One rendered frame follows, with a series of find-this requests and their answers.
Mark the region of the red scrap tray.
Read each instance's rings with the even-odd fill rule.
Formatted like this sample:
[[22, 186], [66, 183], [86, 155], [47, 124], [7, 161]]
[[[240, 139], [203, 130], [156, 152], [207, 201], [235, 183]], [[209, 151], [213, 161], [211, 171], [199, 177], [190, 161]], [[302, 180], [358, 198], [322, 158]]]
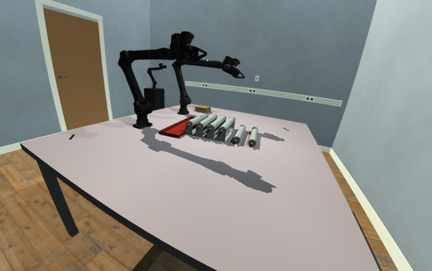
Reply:
[[179, 121], [169, 127], [166, 127], [165, 129], [162, 129], [159, 131], [159, 134], [179, 138], [185, 134], [185, 122], [193, 119], [195, 117], [190, 116], [182, 121]]

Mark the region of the brown cardboard box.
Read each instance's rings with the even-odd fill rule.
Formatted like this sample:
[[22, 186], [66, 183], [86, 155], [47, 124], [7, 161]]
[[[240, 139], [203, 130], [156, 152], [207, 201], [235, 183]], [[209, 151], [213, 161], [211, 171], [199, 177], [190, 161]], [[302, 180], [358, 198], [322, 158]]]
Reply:
[[211, 107], [207, 107], [207, 106], [195, 106], [195, 111], [208, 113], [208, 112], [211, 111]]

